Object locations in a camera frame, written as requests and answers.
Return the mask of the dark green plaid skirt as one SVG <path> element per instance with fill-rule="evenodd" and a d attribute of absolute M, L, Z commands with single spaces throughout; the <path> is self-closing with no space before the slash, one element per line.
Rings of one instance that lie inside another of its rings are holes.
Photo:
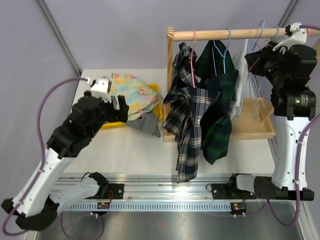
<path fill-rule="evenodd" d="M 215 103 L 202 116 L 201 149 L 205 160 L 213 165 L 216 160 L 227 155 L 232 120 L 229 107 L 235 92 L 237 69 L 229 69 L 226 74 L 215 75 L 212 56 L 213 40 L 207 42 L 201 56 L 195 63 L 195 75 L 200 78 L 200 86 L 210 91 L 219 92 Z"/>

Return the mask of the pastel floral garment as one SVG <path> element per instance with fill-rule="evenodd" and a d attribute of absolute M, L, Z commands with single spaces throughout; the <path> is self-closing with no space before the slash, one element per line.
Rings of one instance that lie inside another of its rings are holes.
<path fill-rule="evenodd" d="M 153 90 L 144 81 L 132 74 L 112 73 L 110 94 L 125 97 L 129 106 L 128 120 L 135 121 L 144 113 L 152 111 L 163 99 L 160 93 Z"/>

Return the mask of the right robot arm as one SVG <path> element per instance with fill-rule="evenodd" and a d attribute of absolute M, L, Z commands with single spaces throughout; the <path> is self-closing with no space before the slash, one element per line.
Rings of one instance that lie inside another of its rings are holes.
<path fill-rule="evenodd" d="M 248 71 L 272 85 L 270 100 L 277 122 L 277 152 L 271 177 L 232 174 L 227 193 L 239 198 L 244 192 L 259 199 L 313 201 L 305 174 L 309 127 L 314 123 L 317 98 L 306 86 L 317 65 L 317 52 L 304 44 L 280 45 L 270 41 L 248 53 Z"/>

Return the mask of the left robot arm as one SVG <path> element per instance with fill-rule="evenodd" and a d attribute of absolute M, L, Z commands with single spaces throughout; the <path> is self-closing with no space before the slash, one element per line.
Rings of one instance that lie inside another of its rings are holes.
<path fill-rule="evenodd" d="M 72 106 L 63 124 L 49 138 L 44 156 L 31 179 L 14 198 L 5 199 L 1 207 L 15 215 L 15 223 L 23 231 L 42 231 L 68 207 L 83 199 L 108 196 L 109 181 L 99 172 L 67 190 L 52 194 L 51 190 L 63 171 L 87 147 L 107 122 L 128 120 L 129 106 L 123 95 L 118 96 L 119 109 L 87 90 Z"/>

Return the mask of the grey pleated skirt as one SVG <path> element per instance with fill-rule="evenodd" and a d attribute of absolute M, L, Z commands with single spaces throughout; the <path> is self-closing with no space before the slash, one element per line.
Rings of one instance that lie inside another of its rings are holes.
<path fill-rule="evenodd" d="M 139 118 L 136 120 L 128 120 L 125 124 L 128 127 L 139 130 L 144 133 L 151 134 L 158 138 L 161 137 L 161 133 L 159 130 L 159 117 L 154 114 L 152 111 L 144 112 Z"/>

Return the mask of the white grey garment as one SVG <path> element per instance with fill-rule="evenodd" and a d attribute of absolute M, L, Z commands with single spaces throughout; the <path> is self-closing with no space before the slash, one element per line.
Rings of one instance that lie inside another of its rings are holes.
<path fill-rule="evenodd" d="M 248 53 L 248 39 L 245 39 L 242 48 L 232 57 L 234 68 L 238 70 L 234 94 L 229 106 L 229 116 L 232 120 L 239 117 L 242 111 L 243 98 L 245 94 L 246 81 L 248 78 L 247 62 L 245 55 Z"/>

